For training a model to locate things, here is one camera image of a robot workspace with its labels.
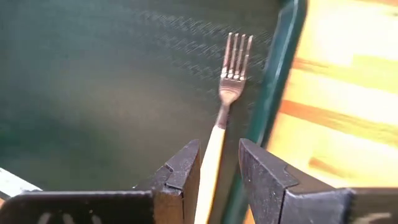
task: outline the wood grain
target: wood grain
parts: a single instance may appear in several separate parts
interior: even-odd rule
[[[309,0],[267,150],[334,187],[397,187],[396,52],[397,1]]]

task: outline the black plastic piece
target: black plastic piece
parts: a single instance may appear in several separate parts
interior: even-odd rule
[[[256,223],[398,223],[398,189],[336,189],[247,139],[239,165]]]
[[[193,223],[200,180],[199,152],[199,141],[191,141],[132,190],[17,195],[0,209],[0,223]]]

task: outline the fork head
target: fork head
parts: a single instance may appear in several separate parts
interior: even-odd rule
[[[228,34],[220,80],[220,98],[224,105],[230,105],[243,91],[252,40],[252,35],[246,40],[246,34],[241,35],[240,39],[239,34]]]

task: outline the fork tine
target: fork tine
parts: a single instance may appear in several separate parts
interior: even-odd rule
[[[234,79],[239,78],[239,73],[241,72],[241,61],[242,61],[242,54],[243,54],[243,45],[244,45],[244,40],[246,38],[246,34],[243,34],[241,37],[241,44],[239,46],[239,53],[238,53],[238,60],[236,61],[236,68],[235,68],[235,76]]]
[[[251,42],[253,40],[253,36],[251,35],[248,40],[248,46],[246,47],[246,54],[244,56],[244,61],[243,61],[243,68],[241,72],[241,80],[245,79],[245,74],[246,74],[246,68],[248,66],[248,61],[249,61],[249,53],[250,53],[250,48],[251,48]]]
[[[238,35],[239,34],[235,34],[235,36],[234,36],[234,47],[232,49],[231,63],[229,63],[228,78],[232,78],[233,75],[234,75],[235,54],[236,54],[236,45],[237,45],[237,42],[238,42]]]
[[[229,51],[231,49],[231,36],[232,33],[230,32],[228,34],[228,39],[226,41],[226,47],[225,47],[225,54],[224,54],[224,62],[223,62],[223,69],[221,71],[221,77],[226,77],[227,70],[228,70],[228,61],[229,61]]]

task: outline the green edge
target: green edge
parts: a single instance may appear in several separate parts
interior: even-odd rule
[[[262,147],[271,135],[307,13],[307,0],[282,0],[281,4],[269,60],[264,70],[262,90],[246,136]],[[242,224],[247,209],[248,202],[237,169],[222,223]]]

